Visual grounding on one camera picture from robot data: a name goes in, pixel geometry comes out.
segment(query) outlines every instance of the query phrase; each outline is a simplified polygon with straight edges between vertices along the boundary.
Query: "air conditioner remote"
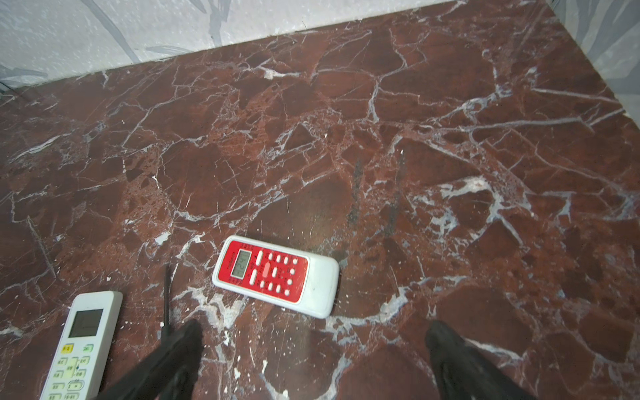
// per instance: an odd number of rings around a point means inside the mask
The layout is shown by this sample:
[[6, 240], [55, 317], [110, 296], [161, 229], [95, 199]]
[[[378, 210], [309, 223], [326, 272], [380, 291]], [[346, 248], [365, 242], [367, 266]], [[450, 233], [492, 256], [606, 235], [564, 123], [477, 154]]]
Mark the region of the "air conditioner remote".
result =
[[340, 267], [336, 260], [242, 236], [229, 236], [213, 284], [316, 318], [331, 314]]
[[76, 296], [40, 400], [85, 400], [98, 394], [121, 305], [120, 292]]

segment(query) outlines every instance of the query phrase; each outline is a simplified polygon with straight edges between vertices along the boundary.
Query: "white wall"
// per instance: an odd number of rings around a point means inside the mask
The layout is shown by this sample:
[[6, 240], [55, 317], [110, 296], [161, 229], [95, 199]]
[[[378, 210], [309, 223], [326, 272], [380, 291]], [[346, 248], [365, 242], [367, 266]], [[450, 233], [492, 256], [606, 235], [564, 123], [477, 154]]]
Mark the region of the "white wall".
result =
[[0, 0], [0, 82], [159, 60], [444, 0]]

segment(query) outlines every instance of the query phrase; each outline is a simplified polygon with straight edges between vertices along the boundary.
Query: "wall pattern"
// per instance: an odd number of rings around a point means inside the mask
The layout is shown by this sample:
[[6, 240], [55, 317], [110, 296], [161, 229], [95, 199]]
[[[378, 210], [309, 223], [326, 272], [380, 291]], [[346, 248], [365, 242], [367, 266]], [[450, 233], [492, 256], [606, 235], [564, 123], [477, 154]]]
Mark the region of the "wall pattern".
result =
[[640, 125], [640, 1], [550, 3], [596, 71]]

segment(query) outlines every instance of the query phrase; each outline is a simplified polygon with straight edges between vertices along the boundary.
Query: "white remote control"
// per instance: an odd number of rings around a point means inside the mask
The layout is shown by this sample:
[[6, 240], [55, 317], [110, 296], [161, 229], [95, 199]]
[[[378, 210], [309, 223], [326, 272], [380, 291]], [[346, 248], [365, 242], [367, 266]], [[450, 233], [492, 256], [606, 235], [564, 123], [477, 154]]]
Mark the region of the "white remote control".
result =
[[213, 284], [316, 318], [331, 314], [340, 266], [323, 255], [229, 236]]
[[98, 394], [121, 305], [120, 292], [76, 296], [40, 400], [85, 400]]

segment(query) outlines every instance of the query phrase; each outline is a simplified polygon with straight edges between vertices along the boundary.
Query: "remote button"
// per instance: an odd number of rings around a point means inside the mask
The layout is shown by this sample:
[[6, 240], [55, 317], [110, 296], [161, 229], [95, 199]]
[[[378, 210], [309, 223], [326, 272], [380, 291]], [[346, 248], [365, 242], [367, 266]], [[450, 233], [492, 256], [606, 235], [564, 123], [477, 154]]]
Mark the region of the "remote button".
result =
[[69, 364], [67, 364], [65, 368], [65, 373], [63, 374], [62, 377], [71, 378], [76, 371], [77, 364], [78, 364], [78, 357], [72, 357], [71, 360], [69, 360]]
[[269, 275], [269, 267], [271, 267], [271, 263], [268, 262], [264, 265], [264, 269], [262, 270], [262, 277], [266, 278]]
[[251, 273], [251, 278], [249, 279], [249, 284], [251, 286], [253, 286], [255, 284], [255, 279], [258, 276], [258, 270], [254, 269], [253, 272]]
[[64, 375], [62, 377], [63, 378], [72, 378], [75, 371], [76, 371], [76, 366], [75, 365], [68, 365], [67, 368], [65, 368], [65, 373], [64, 373]]
[[84, 381], [71, 381], [67, 386], [67, 390], [81, 390], [84, 386]]

